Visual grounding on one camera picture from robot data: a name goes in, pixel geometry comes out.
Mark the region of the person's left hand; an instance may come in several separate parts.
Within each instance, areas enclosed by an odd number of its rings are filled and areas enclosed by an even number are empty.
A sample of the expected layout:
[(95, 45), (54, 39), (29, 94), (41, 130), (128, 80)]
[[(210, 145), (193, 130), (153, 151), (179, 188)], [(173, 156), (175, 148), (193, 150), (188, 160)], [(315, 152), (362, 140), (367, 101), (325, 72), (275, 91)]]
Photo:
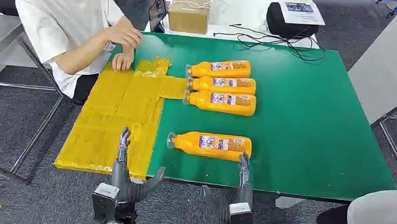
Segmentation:
[(133, 53), (118, 53), (112, 59), (112, 68), (114, 71), (127, 71), (131, 69), (133, 59)]

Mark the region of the person's right hand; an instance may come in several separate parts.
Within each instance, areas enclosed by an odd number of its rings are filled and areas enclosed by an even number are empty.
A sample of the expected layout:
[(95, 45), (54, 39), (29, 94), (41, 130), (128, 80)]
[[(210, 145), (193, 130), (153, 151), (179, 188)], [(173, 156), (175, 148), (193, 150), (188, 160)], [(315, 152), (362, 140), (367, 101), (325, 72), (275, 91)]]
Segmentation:
[(116, 25), (104, 30), (107, 40), (113, 43), (136, 48), (142, 43), (142, 34), (133, 27)]

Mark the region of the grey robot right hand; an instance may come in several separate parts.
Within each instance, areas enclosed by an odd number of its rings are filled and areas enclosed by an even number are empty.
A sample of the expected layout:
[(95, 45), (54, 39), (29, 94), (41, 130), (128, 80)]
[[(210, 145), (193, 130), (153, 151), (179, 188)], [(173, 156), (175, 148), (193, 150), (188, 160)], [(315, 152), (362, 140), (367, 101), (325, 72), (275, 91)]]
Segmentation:
[(212, 195), (211, 189), (203, 185), (202, 190), (204, 199), (218, 219), (224, 224), (231, 224), (231, 208), (235, 206), (235, 214), (252, 213), (253, 210), (253, 188), (249, 182), (250, 177), (250, 159), (246, 152), (239, 155), (239, 188), (237, 190), (237, 199), (234, 203), (227, 204), (223, 200)]

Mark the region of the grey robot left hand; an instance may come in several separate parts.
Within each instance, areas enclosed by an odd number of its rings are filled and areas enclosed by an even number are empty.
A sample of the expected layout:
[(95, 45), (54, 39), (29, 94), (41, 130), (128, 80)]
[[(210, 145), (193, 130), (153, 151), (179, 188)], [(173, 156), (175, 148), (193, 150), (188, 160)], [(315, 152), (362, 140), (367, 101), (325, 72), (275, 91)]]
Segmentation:
[(130, 134), (131, 132), (128, 127), (124, 128), (120, 133), (118, 157), (113, 162), (111, 182), (113, 186), (119, 188), (119, 201), (136, 203), (144, 200), (163, 180), (165, 167), (159, 167), (154, 177), (148, 181), (134, 183), (129, 176), (129, 169), (127, 167), (127, 150), (130, 144), (128, 138)]

